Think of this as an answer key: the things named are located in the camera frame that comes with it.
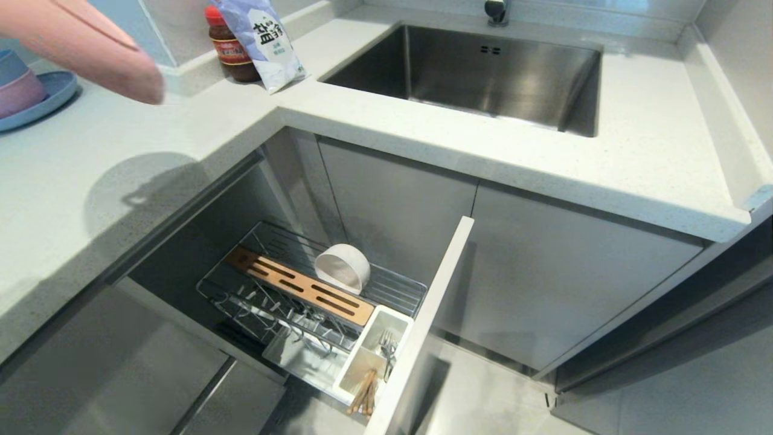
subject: wooden chopsticks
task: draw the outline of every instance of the wooden chopsticks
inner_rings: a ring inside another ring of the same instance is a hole
[[[360,407],[362,407],[362,414],[368,416],[373,415],[373,401],[376,397],[376,388],[378,387],[378,376],[376,375],[376,369],[371,368],[365,374],[363,382],[359,385],[359,391],[354,396],[352,405],[346,410],[348,415],[352,415]]]

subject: stainless steel sink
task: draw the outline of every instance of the stainless steel sink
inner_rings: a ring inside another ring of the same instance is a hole
[[[598,51],[401,26],[325,83],[595,136]]]

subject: white countertop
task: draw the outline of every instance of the white countertop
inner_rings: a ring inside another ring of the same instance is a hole
[[[354,91],[318,78],[399,22],[603,50],[598,137]],[[294,41],[312,77],[270,96],[223,80],[163,106],[81,81],[66,110],[0,134],[0,361],[156,225],[283,126],[713,241],[733,206],[674,45],[363,6]],[[180,173],[186,182],[169,182]]]

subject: wooden knife holder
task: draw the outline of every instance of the wooden knife holder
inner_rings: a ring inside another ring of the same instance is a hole
[[[260,281],[283,290],[296,299],[322,308],[359,326],[365,326],[373,313],[373,305],[359,297],[336,289],[281,265],[264,255],[237,246],[226,257],[226,263]]]

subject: tile floor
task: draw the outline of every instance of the tile floor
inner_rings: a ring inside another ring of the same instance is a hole
[[[550,415],[547,384],[443,342],[448,372],[417,435],[587,435]]]
[[[427,395],[431,403],[424,404],[426,416],[411,435],[588,434],[550,415],[549,385],[441,341],[441,360]],[[343,405],[302,381],[291,382],[288,391],[261,435],[360,435],[365,430],[364,418],[345,415]]]

